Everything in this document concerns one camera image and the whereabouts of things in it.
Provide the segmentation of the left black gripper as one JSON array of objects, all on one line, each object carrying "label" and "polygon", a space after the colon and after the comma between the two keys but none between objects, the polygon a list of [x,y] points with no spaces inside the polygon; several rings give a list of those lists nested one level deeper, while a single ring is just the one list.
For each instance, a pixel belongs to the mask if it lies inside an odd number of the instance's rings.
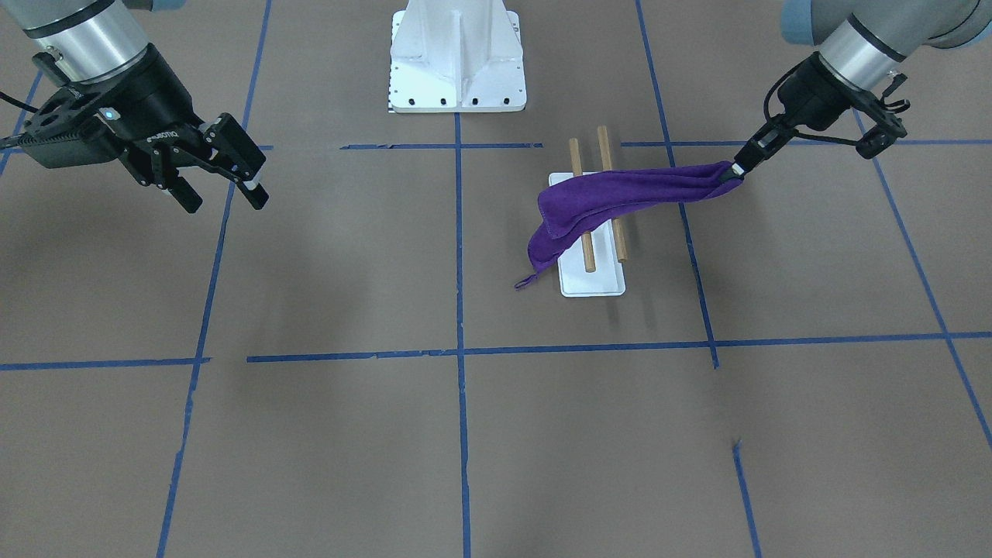
[{"label": "left black gripper", "polygon": [[772,86],[764,102],[766,125],[734,156],[722,183],[743,180],[796,137],[855,146],[853,139],[822,135],[853,106],[853,93],[821,53],[812,53]]}]

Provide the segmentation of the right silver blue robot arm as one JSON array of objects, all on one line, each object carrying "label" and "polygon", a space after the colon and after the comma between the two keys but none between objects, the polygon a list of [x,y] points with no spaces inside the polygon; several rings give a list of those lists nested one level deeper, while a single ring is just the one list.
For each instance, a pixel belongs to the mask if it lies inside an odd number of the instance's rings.
[{"label": "right silver blue robot arm", "polygon": [[269,195],[262,149],[230,114],[204,120],[194,99],[136,20],[155,1],[4,1],[36,45],[33,64],[56,85],[2,141],[45,168],[118,161],[138,184],[159,188],[188,213],[201,195],[181,176],[201,168],[232,181],[252,208]]}]

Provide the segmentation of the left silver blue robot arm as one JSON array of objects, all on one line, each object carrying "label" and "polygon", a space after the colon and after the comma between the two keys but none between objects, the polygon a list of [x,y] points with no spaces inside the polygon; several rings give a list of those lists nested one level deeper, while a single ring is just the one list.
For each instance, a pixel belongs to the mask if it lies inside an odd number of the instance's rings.
[{"label": "left silver blue robot arm", "polygon": [[[907,135],[900,114],[907,100],[888,96],[906,77],[902,63],[922,46],[957,49],[990,35],[988,1],[789,1],[784,38],[815,52],[768,91],[782,110],[763,106],[765,123],[734,156],[722,181],[742,179],[794,138],[853,145],[871,159]],[[847,110],[873,120],[860,139],[826,135]]]}]

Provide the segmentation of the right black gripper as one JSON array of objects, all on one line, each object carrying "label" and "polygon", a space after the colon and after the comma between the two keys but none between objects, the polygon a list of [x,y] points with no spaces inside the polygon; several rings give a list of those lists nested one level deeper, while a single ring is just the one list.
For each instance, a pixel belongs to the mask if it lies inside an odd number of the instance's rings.
[{"label": "right black gripper", "polygon": [[114,161],[139,183],[165,191],[185,212],[196,213],[203,202],[180,173],[192,166],[232,181],[255,211],[269,201],[260,177],[267,161],[262,149],[229,113],[203,121],[154,45],[123,70],[86,81],[85,92],[102,95],[97,115],[124,142]]}]

